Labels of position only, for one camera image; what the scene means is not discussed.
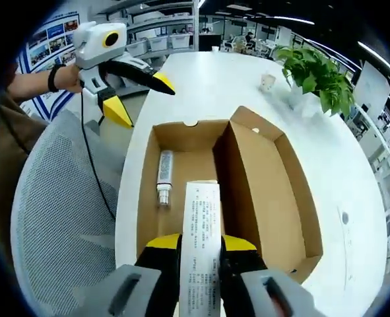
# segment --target desk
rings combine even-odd
[[[117,204],[116,266],[136,261],[139,184],[152,125],[229,119],[243,105],[287,134],[311,188],[323,257],[303,286],[326,315],[362,316],[381,287],[387,257],[377,182],[359,143],[338,116],[304,121],[281,101],[290,89],[281,69],[273,61],[236,53],[193,52],[168,58],[162,72],[176,95],[149,92],[127,152]],[[272,94],[258,89],[263,73],[276,77]],[[348,215],[347,225],[343,213]]]

